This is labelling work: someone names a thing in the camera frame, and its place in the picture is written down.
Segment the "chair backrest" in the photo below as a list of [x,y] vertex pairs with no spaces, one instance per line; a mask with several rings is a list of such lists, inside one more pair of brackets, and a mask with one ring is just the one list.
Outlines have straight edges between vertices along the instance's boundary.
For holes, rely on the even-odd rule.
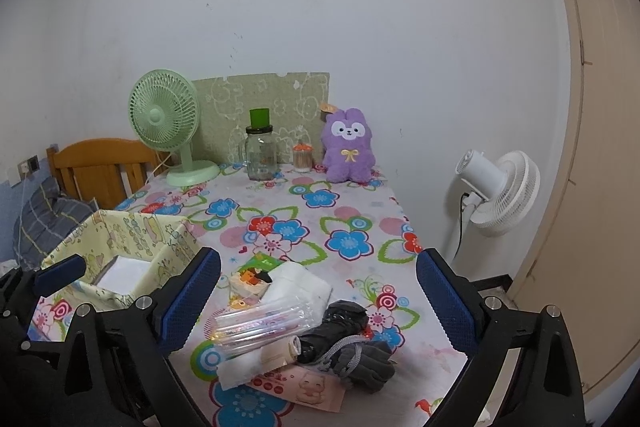
[[66,194],[76,200],[95,198],[100,208],[106,210],[127,198],[120,166],[127,173],[131,191],[137,192],[145,185],[145,164],[155,169],[162,161],[158,153],[141,142],[122,138],[84,140],[60,152],[49,148],[47,158],[51,173]]
[[485,319],[475,288],[455,275],[434,248],[418,254],[415,273],[451,346],[469,357],[476,354]]

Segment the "wooden chair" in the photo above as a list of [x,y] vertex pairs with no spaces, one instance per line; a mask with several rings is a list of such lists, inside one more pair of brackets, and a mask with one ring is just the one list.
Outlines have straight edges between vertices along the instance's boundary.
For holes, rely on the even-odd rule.
[[[137,192],[145,185],[145,164],[157,168],[168,155],[161,154],[137,140],[122,138],[84,140],[60,152],[53,147],[47,149],[49,169],[60,188],[76,200],[95,198],[100,208],[107,210],[127,198],[120,166],[127,173],[131,191]],[[162,166],[156,174],[165,169]]]

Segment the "fan base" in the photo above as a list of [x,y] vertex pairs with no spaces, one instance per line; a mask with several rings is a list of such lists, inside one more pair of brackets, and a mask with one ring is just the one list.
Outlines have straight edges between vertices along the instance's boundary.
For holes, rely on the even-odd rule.
[[220,174],[220,168],[212,161],[194,160],[193,168],[187,172],[182,170],[182,165],[171,167],[166,176],[166,182],[172,187],[191,187],[208,182],[218,174]]

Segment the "door frame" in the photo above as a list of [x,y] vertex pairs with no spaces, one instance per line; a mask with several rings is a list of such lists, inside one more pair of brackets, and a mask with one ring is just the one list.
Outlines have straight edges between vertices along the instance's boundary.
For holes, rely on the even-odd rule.
[[[569,178],[575,158],[575,150],[580,133],[580,120],[582,116],[582,95],[584,88],[584,56],[582,47],[582,29],[580,26],[580,15],[578,13],[577,0],[564,0],[566,16],[569,26],[570,57],[571,57],[571,81],[569,95],[569,111],[566,123],[566,133],[562,154],[558,166],[558,174],[551,191],[545,214],[543,215],[540,227],[531,243],[529,252],[518,270],[513,284],[507,295],[516,300],[518,292],[524,286],[527,277],[530,276],[534,266],[538,261],[540,251],[550,235],[553,223],[558,216],[562,198],[569,183],[573,183]],[[609,387],[640,357],[640,339],[629,350],[629,352],[593,387],[584,393],[585,401],[590,401],[599,395],[604,389]]]

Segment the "white cable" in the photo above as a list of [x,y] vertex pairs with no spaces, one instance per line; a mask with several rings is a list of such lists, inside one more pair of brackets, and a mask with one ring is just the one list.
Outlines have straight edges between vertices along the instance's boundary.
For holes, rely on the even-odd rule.
[[[156,158],[160,159],[160,155],[158,154],[158,152],[156,152]],[[158,165],[158,167],[156,167],[155,169],[153,169],[153,170],[151,171],[151,174],[149,174],[149,175],[146,177],[145,185],[146,185],[146,184],[148,184],[149,180],[150,180],[151,178],[153,178],[153,177],[154,177],[154,174],[156,174],[156,171],[157,171],[159,168],[161,168],[163,165],[164,165],[165,167],[167,167],[167,164],[166,164],[166,163],[167,163],[167,161],[168,161],[168,160],[170,160],[170,159],[171,159],[171,154],[168,154],[168,155],[166,156],[166,158],[164,159],[164,161],[163,161],[160,165]]]
[[27,174],[22,179],[22,195],[20,196],[20,230],[18,230],[18,265],[22,266],[22,254],[20,253],[20,240],[22,239],[22,208],[24,207],[24,192],[27,188]]

